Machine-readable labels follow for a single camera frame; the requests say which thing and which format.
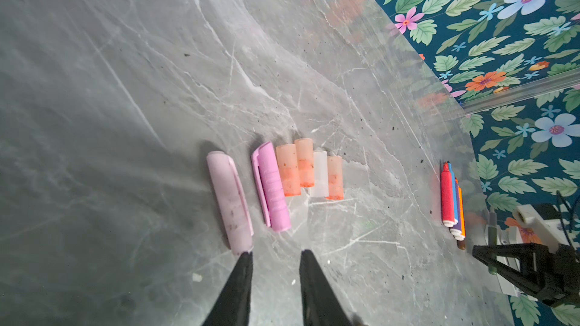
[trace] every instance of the teal background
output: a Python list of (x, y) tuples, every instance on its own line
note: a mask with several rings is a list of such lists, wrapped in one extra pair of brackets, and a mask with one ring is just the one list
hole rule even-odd
[[(429, 31), (431, 33), (420, 36), (421, 38), (419, 38), (419, 36), (414, 36), (410, 30), (407, 30), (403, 35), (417, 50), (418, 54), (424, 55), (425, 62), (431, 67), (434, 74), (442, 81), (447, 80), (448, 84), (452, 86), (454, 92), (466, 90), (466, 84), (468, 84), (471, 80), (468, 79), (460, 81), (461, 78), (459, 77), (455, 77), (455, 79), (453, 79), (453, 76), (446, 77), (446, 71), (440, 70), (440, 67), (438, 68), (435, 66), (438, 56), (439, 58), (442, 58), (442, 56), (452, 56), (451, 58), (455, 58), (454, 61), (458, 62), (455, 66), (449, 69), (449, 73), (451, 75), (468, 72), (468, 70), (459, 69), (461, 64), (468, 59), (478, 58), (481, 56), (493, 58), (492, 61), (470, 69), (471, 71), (477, 71), (478, 75), (496, 71), (507, 61), (515, 59), (515, 63), (519, 64), (515, 66), (513, 70), (507, 72), (509, 79), (505, 80), (503, 83), (498, 84), (497, 87), (514, 87), (580, 66), (580, 40), (577, 36), (577, 33), (580, 32), (580, 25), (578, 19), (571, 19), (572, 17), (576, 16), (578, 12), (580, 12), (580, 0), (564, 0), (567, 3), (572, 3), (572, 5), (568, 5), (566, 7), (562, 7), (562, 3), (564, 3), (563, 0), (546, 0), (546, 3), (540, 9), (530, 14), (522, 15), (521, 11), (518, 11), (518, 13), (514, 15), (513, 18), (510, 18), (511, 24), (505, 26), (503, 29), (501, 28), (502, 26), (499, 26), (502, 21), (497, 18), (499, 11), (492, 13), (492, 18), (489, 21), (487, 18), (482, 20), (482, 22), (485, 22), (485, 29), (477, 35), (471, 37), (470, 31), (479, 24), (460, 32), (449, 29), (449, 26), (461, 23), (464, 20), (479, 20), (483, 17), (483, 15), (480, 13), (484, 10), (488, 10), (494, 3), (496, 8), (500, 5), (507, 7), (510, 4), (504, 3), (504, 0), (475, 0), (475, 4), (468, 5), (468, 10), (461, 12), (460, 15), (456, 17), (452, 17), (448, 15), (446, 11), (453, 3), (453, 1), (454, 0), (449, 0), (446, 5), (442, 6), (441, 10), (432, 14), (426, 14), (417, 21), (417, 24), (419, 25), (421, 23), (425, 23), (425, 21), (433, 21), (430, 26), (434, 25), (435, 27), (430, 27)], [(406, 13), (406, 10), (401, 10), (401, 8), (406, 9), (406, 7), (409, 6), (407, 5), (405, 7), (405, 3), (414, 4), (417, 9), (417, 13), (420, 13), (422, 12), (426, 0), (376, 0), (376, 2), (387, 13), (390, 19), (395, 22), (395, 16), (397, 14)], [(550, 18), (560, 19), (560, 21), (562, 21), (562, 25), (555, 27), (569, 29), (563, 30), (561, 33), (554, 34), (545, 33), (542, 35), (533, 35), (526, 33), (527, 30), (524, 28), (524, 25), (539, 23), (542, 19), (548, 20)], [(453, 46), (459, 47), (460, 44), (465, 42), (460, 47), (459, 51), (453, 51), (453, 46), (442, 48), (442, 44), (446, 40), (453, 38), (457, 34), (460, 35)], [(509, 37), (502, 40), (497, 44), (497, 46), (490, 48), (485, 53), (478, 56), (468, 55), (470, 49), (480, 44), (481, 42), (490, 40), (494, 37), (500, 38), (503, 36)], [(501, 55), (493, 53), (494, 51), (503, 48), (505, 45), (524, 39), (528, 39), (530, 41), (534, 40), (534, 42), (526, 49), (516, 51), (513, 54)], [(553, 42), (555, 41), (556, 44), (554, 44), (552, 47), (548, 46), (547, 48), (544, 48), (546, 47), (546, 42), (548, 42), (548, 40), (552, 40)], [(549, 65), (547, 65), (546, 68), (539, 70), (530, 69), (533, 64), (541, 61), (547, 61)], [(460, 103), (464, 103), (465, 101), (469, 101), (474, 98), (491, 95), (496, 89), (497, 88), (492, 87), (478, 92), (468, 91), (467, 93), (457, 96), (456, 99)]]
[[(571, 113), (576, 117), (576, 120), (573, 124), (579, 124), (579, 117), (580, 117), (580, 90), (576, 89), (568, 89), (563, 91), (555, 91), (551, 94), (540, 96), (539, 98), (528, 99), (525, 101), (520, 101), (515, 104), (512, 104), (514, 109), (517, 111), (517, 115), (511, 117), (510, 119), (504, 120), (497, 120), (494, 118), (494, 111), (497, 109), (492, 109), (490, 111), (481, 112), (478, 114), (474, 114), (471, 118), (465, 120), (466, 129), (470, 131), (472, 136), (473, 148), (475, 151), (475, 158), (481, 163), (482, 158), (480, 156), (485, 156), (487, 159), (493, 161), (494, 165), (497, 166), (497, 176), (486, 179), (480, 178), (481, 182), (486, 184), (489, 182), (488, 186), (485, 188), (484, 194), (489, 197), (492, 193), (499, 193), (499, 194), (507, 194), (509, 197), (514, 198), (514, 204), (502, 204), (502, 206), (497, 207), (495, 206), (495, 211), (498, 214), (498, 225), (505, 229), (507, 228), (506, 221), (509, 218), (512, 218), (511, 212), (515, 206), (518, 204), (539, 204), (539, 203), (552, 203), (555, 204), (556, 197), (552, 195), (550, 192), (542, 190), (542, 186), (536, 184), (533, 179), (544, 179), (545, 177), (558, 177), (561, 179), (567, 179), (574, 184), (574, 186), (578, 186), (579, 181), (574, 179), (570, 174), (564, 172), (564, 167), (560, 163), (560, 159), (565, 161), (574, 162), (574, 160), (580, 160), (580, 138), (579, 137), (572, 137), (572, 144), (565, 148), (555, 148), (551, 141), (548, 140), (547, 148), (545, 151), (539, 153), (533, 153), (533, 145), (538, 144), (535, 142), (531, 134), (529, 133), (528, 136), (522, 138), (523, 142), (517, 148), (510, 148), (508, 142), (512, 139), (515, 139), (522, 134), (518, 134), (517, 136), (499, 136), (494, 129), (498, 128), (509, 128), (514, 133), (518, 132), (518, 123), (522, 121), (529, 121), (535, 122), (535, 120), (540, 119), (542, 117), (549, 117), (549, 113), (547, 110), (550, 108), (553, 110), (552, 114), (554, 115), (554, 119), (557, 115), (562, 113)], [(502, 141), (492, 149), (486, 149), (486, 142), (501, 139)], [(497, 156), (494, 156), (494, 153), (502, 153), (504, 156), (500, 156), (499, 159)], [(535, 163), (540, 163), (546, 165), (546, 167), (539, 168), (536, 172), (532, 172), (528, 175), (514, 175), (510, 173), (508, 170), (508, 165), (512, 161), (518, 161), (519, 159), (524, 160), (533, 160)], [(499, 186), (499, 180), (502, 177), (510, 176), (510, 177), (518, 177), (521, 180), (526, 181), (526, 185), (529, 185), (531, 189), (527, 191), (522, 191), (522, 194), (505, 191)], [(580, 194), (580, 191), (577, 189), (572, 188), (574, 191), (571, 195), (567, 197), (568, 201), (571, 203), (575, 200), (575, 198)], [(496, 205), (493, 201), (487, 201), (488, 208)], [(563, 213), (565, 217), (569, 216), (569, 213)], [(575, 246), (578, 246), (578, 241), (580, 238), (579, 230), (580, 230), (580, 223), (574, 222), (573, 224), (574, 232), (571, 238), (575, 241)], [(540, 302), (530, 302), (530, 310), (533, 310), (540, 313), (538, 315), (539, 324), (544, 325), (559, 325), (563, 324), (560, 322), (552, 308), (544, 306)], [(573, 320), (574, 323), (568, 323), (569, 325), (579, 325), (580, 324), (580, 308), (573, 309)], [(533, 326), (533, 324), (538, 324), (538, 322), (523, 322), (521, 317), (518, 317), (516, 312), (513, 312), (513, 317), (516, 322), (516, 325), (525, 325), (525, 326)]]

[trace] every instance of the orange flower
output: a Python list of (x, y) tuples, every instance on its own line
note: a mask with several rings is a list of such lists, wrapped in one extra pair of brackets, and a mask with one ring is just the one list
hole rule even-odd
[(516, 226), (520, 231), (521, 239), (524, 241), (524, 243), (543, 244), (542, 241), (540, 240), (540, 237), (533, 232), (532, 228), (522, 228), (521, 225), (517, 222), (517, 220), (513, 218), (506, 219), (504, 223), (508, 227)]
[(498, 85), (499, 82), (506, 79), (505, 72), (488, 72), (485, 76), (477, 76), (472, 82), (467, 84), (468, 91), (481, 91), (484, 88), (491, 88)]
[(509, 89), (509, 87), (499, 87), (499, 88), (496, 88), (496, 89), (494, 90), (494, 93), (496, 94), (496, 93), (498, 93), (498, 92), (505, 91), (505, 90), (507, 90), (507, 89)]
[(544, 69), (544, 68), (547, 68), (549, 65), (550, 65), (550, 62), (541, 61), (541, 62), (538, 62), (538, 63), (532, 65), (530, 67), (530, 70), (540, 70), (540, 69)]

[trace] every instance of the pink plastic cap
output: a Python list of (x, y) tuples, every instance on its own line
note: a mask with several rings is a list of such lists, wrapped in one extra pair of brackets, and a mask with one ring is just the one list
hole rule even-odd
[(290, 213), (272, 142), (262, 144), (253, 152), (252, 167), (266, 225), (275, 232), (290, 229)]
[(221, 151), (212, 151), (207, 161), (230, 249), (235, 255), (249, 252), (253, 248), (252, 221), (234, 160)]

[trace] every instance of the marker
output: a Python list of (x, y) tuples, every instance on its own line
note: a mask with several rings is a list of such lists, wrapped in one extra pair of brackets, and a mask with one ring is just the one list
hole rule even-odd
[(451, 186), (451, 171), (449, 171), (449, 163), (443, 164), (443, 171), (441, 171), (441, 220), (443, 225), (451, 228), (453, 227), (453, 187)]

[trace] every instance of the marble countertop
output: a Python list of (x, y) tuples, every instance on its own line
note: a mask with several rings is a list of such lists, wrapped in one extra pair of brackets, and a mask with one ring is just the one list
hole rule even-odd
[[(369, 325), (504, 324), (440, 222), (439, 170), (484, 209), (459, 105), (373, 0), (2, 0), (0, 320), (198, 325), (236, 258), (206, 154), (236, 161), (255, 235), (252, 325), (301, 325), (312, 249)], [(311, 137), (343, 201), (263, 224), (250, 154)]]

